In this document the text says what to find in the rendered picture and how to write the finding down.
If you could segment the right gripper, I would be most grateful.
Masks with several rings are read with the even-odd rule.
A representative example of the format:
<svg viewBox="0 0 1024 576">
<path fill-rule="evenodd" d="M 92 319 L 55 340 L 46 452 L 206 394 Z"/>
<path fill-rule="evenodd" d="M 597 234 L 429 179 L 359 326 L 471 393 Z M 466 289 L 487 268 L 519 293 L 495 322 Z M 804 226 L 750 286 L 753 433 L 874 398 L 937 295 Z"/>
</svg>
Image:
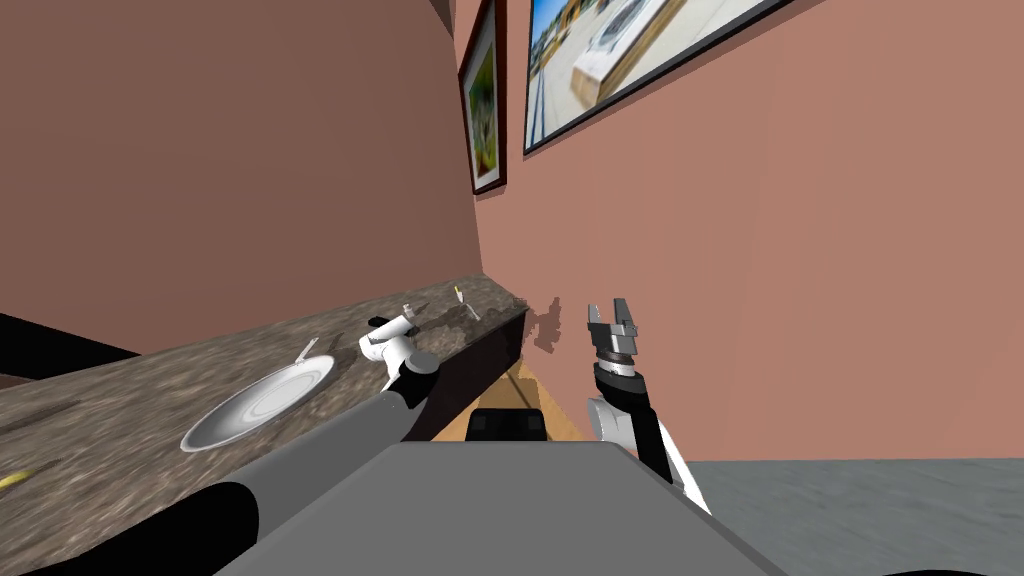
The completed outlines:
<svg viewBox="0 0 1024 576">
<path fill-rule="evenodd" d="M 634 356 L 638 353 L 637 326 L 626 298 L 613 298 L 615 324 L 602 323 L 597 305 L 588 306 L 588 323 L 593 346 L 601 352 Z"/>
</svg>

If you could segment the white plate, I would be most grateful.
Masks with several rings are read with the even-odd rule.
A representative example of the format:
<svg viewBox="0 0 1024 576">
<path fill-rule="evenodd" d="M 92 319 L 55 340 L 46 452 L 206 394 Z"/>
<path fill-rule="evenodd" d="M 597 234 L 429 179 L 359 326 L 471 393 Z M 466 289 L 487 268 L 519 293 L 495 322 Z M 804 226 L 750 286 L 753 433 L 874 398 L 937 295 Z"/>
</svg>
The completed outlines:
<svg viewBox="0 0 1024 576">
<path fill-rule="evenodd" d="M 335 364 L 330 355 L 302 358 L 259 379 L 195 423 L 180 449 L 186 453 L 211 450 L 256 433 L 318 393 Z"/>
</svg>

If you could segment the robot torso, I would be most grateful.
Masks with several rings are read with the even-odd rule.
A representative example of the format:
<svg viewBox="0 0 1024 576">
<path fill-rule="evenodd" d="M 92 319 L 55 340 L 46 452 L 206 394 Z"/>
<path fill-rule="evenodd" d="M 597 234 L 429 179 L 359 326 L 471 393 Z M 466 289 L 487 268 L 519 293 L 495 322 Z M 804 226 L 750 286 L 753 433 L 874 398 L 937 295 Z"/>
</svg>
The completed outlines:
<svg viewBox="0 0 1024 576">
<path fill-rule="evenodd" d="M 216 576 L 788 576 L 609 442 L 400 442 Z"/>
</svg>

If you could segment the brown-framed green picture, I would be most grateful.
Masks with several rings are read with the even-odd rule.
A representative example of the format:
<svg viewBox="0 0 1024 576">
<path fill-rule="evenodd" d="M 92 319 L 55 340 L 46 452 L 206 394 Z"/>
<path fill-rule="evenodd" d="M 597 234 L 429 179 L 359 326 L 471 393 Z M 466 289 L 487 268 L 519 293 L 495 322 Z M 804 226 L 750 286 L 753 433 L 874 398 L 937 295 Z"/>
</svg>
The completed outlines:
<svg viewBox="0 0 1024 576">
<path fill-rule="evenodd" d="M 459 68 L 473 193 L 507 181 L 507 0 L 481 0 Z"/>
</svg>

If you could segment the black-framed street picture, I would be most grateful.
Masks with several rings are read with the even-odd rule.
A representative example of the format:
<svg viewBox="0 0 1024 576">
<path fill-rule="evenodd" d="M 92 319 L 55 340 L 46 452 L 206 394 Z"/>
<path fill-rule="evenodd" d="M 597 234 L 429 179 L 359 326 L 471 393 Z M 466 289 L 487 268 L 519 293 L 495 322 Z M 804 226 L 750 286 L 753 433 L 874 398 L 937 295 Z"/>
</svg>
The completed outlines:
<svg viewBox="0 0 1024 576">
<path fill-rule="evenodd" d="M 523 0 L 530 4 L 523 152 L 793 0 Z"/>
</svg>

